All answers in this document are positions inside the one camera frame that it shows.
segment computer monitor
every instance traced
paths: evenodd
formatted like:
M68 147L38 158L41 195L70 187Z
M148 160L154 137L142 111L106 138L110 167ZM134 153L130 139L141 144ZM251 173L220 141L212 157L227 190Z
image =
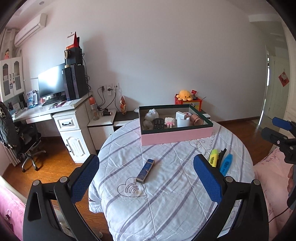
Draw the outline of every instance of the computer monitor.
M38 75L40 98L65 91L62 74L64 68L63 63Z

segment red decoration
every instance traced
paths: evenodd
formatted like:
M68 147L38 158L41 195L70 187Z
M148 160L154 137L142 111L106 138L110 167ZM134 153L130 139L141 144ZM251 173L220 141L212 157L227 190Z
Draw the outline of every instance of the red decoration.
M66 50L71 49L73 47L79 47L76 32L73 34L71 33L70 36L67 37L67 47Z
M285 72L282 72L282 74L279 76L279 80L281 81L283 87L285 87L290 82Z

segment wall socket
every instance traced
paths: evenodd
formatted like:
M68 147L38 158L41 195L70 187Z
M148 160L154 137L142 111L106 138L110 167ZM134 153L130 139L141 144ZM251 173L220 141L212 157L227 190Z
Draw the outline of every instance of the wall socket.
M108 95L112 95L112 92L111 91L108 91L108 89L112 89L112 86L111 85L107 85L107 93Z
M100 87L104 87L104 92L106 91L106 85L100 85Z
M112 87L113 87L113 90L115 91L116 90L119 90L119 83L116 83L116 84L112 84Z

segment highlighter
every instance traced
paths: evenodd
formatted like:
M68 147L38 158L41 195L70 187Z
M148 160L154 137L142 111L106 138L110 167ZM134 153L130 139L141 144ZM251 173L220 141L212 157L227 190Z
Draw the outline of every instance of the highlighter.
M217 166L217 160L218 160L218 150L213 149L210 155L210 160L209 160L209 163L211 164L212 167Z
M228 154L220 167L220 172L222 173L223 176L225 176L226 173L228 172L231 162L232 162L232 154Z

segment pink box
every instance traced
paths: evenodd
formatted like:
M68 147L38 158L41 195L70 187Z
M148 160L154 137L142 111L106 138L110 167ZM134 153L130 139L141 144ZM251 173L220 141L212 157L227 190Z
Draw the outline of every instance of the pink box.
M144 130L143 122L145 115L150 109L155 109L159 118L165 119L165 117L175 118L175 126L173 128ZM178 127L178 120L176 120L176 112L189 112L198 115L203 119L203 124L198 126ZM204 115L197 111L189 104L183 105L155 105L155 106L140 106L139 107L139 122L141 128L141 145L156 145L172 142L189 141L200 138L210 137L213 131L213 123L204 117Z

